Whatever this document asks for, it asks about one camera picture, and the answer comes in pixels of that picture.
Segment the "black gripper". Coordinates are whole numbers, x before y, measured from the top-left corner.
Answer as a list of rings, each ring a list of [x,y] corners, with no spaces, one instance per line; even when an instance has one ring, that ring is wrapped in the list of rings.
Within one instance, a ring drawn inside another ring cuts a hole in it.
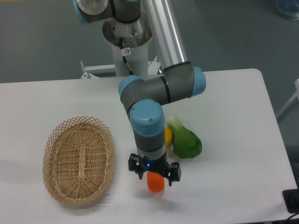
[[[153,161],[148,160],[147,156],[142,158],[139,155],[131,154],[128,160],[128,169],[138,174],[140,180],[146,171],[158,173],[168,180],[170,187],[173,182],[180,181],[180,164],[178,162],[169,164],[166,154]]]

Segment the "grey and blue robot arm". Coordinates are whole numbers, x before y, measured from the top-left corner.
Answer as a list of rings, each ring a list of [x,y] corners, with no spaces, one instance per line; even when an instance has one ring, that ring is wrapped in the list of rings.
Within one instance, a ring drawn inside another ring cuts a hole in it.
[[[120,53],[116,68],[124,71],[118,87],[120,100],[133,129],[137,154],[131,154],[128,168],[140,178],[147,171],[168,179],[181,178],[180,165],[168,163],[165,116],[162,106],[201,94],[206,78],[200,67],[187,58],[177,18],[170,0],[75,0],[78,18],[92,23],[104,20],[103,34]],[[156,42],[162,76],[144,80],[129,61],[133,48]]]

